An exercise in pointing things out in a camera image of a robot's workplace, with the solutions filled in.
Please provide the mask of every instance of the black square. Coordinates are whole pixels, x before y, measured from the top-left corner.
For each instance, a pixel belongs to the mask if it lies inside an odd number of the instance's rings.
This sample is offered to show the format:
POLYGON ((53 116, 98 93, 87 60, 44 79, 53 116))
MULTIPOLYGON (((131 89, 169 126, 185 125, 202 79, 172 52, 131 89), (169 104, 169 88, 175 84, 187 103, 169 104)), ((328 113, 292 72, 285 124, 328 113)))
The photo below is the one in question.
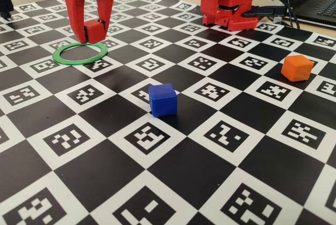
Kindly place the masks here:
POLYGON ((22 65, 47 56, 50 56, 50 52, 40 46, 35 46, 7 55, 7 57, 10 58, 16 65, 22 65))
POLYGON ((289 110, 336 129, 336 107, 333 101, 303 91, 289 110))
POLYGON ((49 224, 54 224, 58 222, 61 218, 63 218, 67 213, 61 207, 61 205, 57 202, 55 197, 51 194, 51 192, 44 188, 40 192, 34 194, 29 199, 25 200, 23 203, 13 208, 8 213, 4 214, 4 220, 7 224, 45 224, 45 218, 51 218, 48 222, 49 224), (41 202, 48 201, 50 204, 50 208, 46 210, 45 207, 42 208, 41 202), (27 213, 28 217, 22 217, 23 215, 20 213, 21 210, 34 210, 35 212, 27 213))
POLYGON ((7 94, 4 94, 3 97, 12 105, 18 105, 24 103, 30 99, 33 99, 40 94, 33 89, 31 86, 22 87, 18 90, 11 91, 7 94))
POLYGON ((139 18, 131 18, 131 19, 128 19, 128 20, 125 20, 125 21, 121 21, 121 22, 119 22, 119 24, 124 25, 124 26, 129 27, 129 28, 137 28, 137 27, 140 27, 142 25, 148 24, 148 22, 146 22, 144 20, 141 20, 139 18))
POLYGON ((121 66, 94 79, 119 93, 147 78, 147 76, 128 66, 121 66))
POLYGON ((256 217, 262 217, 264 225, 272 225, 277 219, 281 207, 242 183, 221 208, 221 211, 241 225, 246 224, 242 219, 246 211, 252 212, 256 217))
POLYGON ((126 45, 107 53, 107 56, 123 64, 127 64, 146 55, 148 55, 148 52, 131 45, 126 45))
POLYGON ((289 50, 281 49, 279 47, 275 47, 271 45, 266 45, 264 43, 258 44, 257 46, 249 50, 248 52, 254 55, 258 55, 260 57, 274 60, 276 62, 283 60, 285 57, 287 57, 291 53, 291 51, 289 50))
POLYGON ((123 216, 126 210, 130 212, 138 222, 145 218, 146 221, 150 222, 149 224, 166 224, 176 213, 174 209, 146 186, 140 189, 139 192, 133 195, 131 199, 113 213, 121 224, 130 224, 130 221, 126 219, 127 216, 123 216), (153 210, 148 209, 151 203, 155 205, 153 210))
POLYGON ((189 135, 216 113, 212 107, 183 94, 178 94, 177 101, 177 115, 164 116, 160 119, 185 135, 189 135))
POLYGON ((326 135, 326 133, 322 130, 297 120, 292 120, 286 129, 284 129, 282 134, 315 150, 320 146, 321 141, 326 135))
POLYGON ((281 73, 282 70, 282 64, 278 63, 275 67, 273 67, 270 71, 268 71, 265 76, 275 79, 277 81, 280 81, 282 83, 285 83, 287 85, 297 87, 300 89, 305 89, 308 87, 308 85, 313 81, 313 79, 316 77, 316 74, 310 74, 309 79, 305 81, 297 81, 297 82, 291 82, 289 79, 287 79, 284 75, 281 73))
POLYGON ((196 34, 197 37, 201 37, 201 38, 205 38, 207 40, 211 40, 214 42, 220 42, 222 40, 224 40, 225 38, 232 36, 229 33, 225 33, 225 32, 220 32, 218 30, 215 29, 206 29, 200 33, 196 34))
POLYGON ((1 153, 0 202, 21 191, 51 171, 27 141, 1 153))
POLYGON ((336 54, 336 50, 327 49, 324 47, 303 43, 295 49, 296 53, 305 54, 314 58, 319 58, 325 61, 331 60, 336 54))
POLYGON ((181 41, 187 37, 190 37, 190 35, 185 34, 183 32, 178 32, 177 30, 166 30, 165 32, 161 32, 155 35, 158 38, 162 38, 166 41, 176 43, 178 41, 181 41))
POLYGON ((324 163, 268 136, 239 165, 300 205, 306 202, 323 166, 324 163))
POLYGON ((234 169, 224 159, 186 138, 149 171, 199 209, 234 169))
POLYGON ((32 78, 21 68, 14 67, 0 72, 0 91, 27 82, 32 78))
POLYGON ((285 110, 243 92, 224 106, 221 112, 260 132, 267 133, 285 110))
POLYGON ((223 148, 234 152, 248 138, 249 134, 220 121, 204 136, 223 148))
POLYGON ((285 97, 291 92, 291 90, 286 87, 282 87, 272 82, 266 81, 256 90, 256 92, 266 95, 275 100, 283 101, 283 99, 285 99, 285 97))
POLYGON ((222 99, 229 92, 229 90, 214 85, 212 83, 207 83, 204 86, 200 87, 198 90, 194 91, 194 93, 215 102, 222 99))
POLYGON ((148 35, 142 32, 138 32, 137 30, 128 30, 126 32, 116 34, 113 37, 127 44, 130 44, 139 41, 145 37, 148 37, 148 35))
POLYGON ((208 70, 210 67, 213 67, 214 65, 216 65, 217 62, 207 59, 206 57, 198 57, 196 59, 194 59, 193 61, 189 62, 188 65, 192 66, 192 67, 196 67, 200 70, 208 70))
POLYGON ((54 96, 18 109, 7 116, 26 138, 73 116, 75 113, 54 96))
POLYGON ((89 76, 70 66, 51 74, 39 77, 36 80, 53 94, 90 79, 89 76))
POLYGON ((184 91, 189 86, 203 79, 204 76, 181 66, 175 65, 165 71, 160 72, 152 78, 161 82, 162 84, 173 84, 175 90, 177 91, 184 91))
POLYGON ((142 172, 128 155, 105 140, 55 173, 91 212, 142 172))
POLYGON ((146 111, 119 95, 115 95, 79 115, 109 137, 146 114, 146 111))
POLYGON ((174 63, 179 63, 194 54, 196 54, 196 52, 193 50, 175 44, 168 45, 155 52, 155 55, 174 63))
POLYGON ((227 47, 224 45, 216 44, 214 46, 209 47, 208 49, 202 51, 203 54, 218 58, 225 62, 230 62, 235 58, 239 57, 244 52, 240 50, 233 49, 231 47, 227 47))
POLYGON ((251 71, 247 71, 231 64, 226 64, 209 75, 209 78, 211 79, 215 79, 240 90, 245 90, 259 77, 259 74, 252 73, 251 71))
POLYGON ((270 36, 272 36, 272 34, 269 34, 267 32, 261 32, 255 29, 250 29, 250 30, 244 30, 242 32, 239 32, 237 36, 246 37, 246 38, 249 38, 255 41, 262 42, 262 41, 265 41, 270 36))

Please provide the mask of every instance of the cube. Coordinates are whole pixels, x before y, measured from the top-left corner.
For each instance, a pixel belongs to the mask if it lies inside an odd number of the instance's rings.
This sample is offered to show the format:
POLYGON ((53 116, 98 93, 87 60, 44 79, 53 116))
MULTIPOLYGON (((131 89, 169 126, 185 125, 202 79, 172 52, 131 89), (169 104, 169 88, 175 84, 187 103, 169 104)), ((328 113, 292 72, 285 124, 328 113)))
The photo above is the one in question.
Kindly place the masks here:
POLYGON ((291 82, 308 80, 313 62, 302 55, 287 56, 281 73, 291 82))
POLYGON ((148 92, 154 117, 176 115, 177 96, 172 84, 149 86, 148 92))

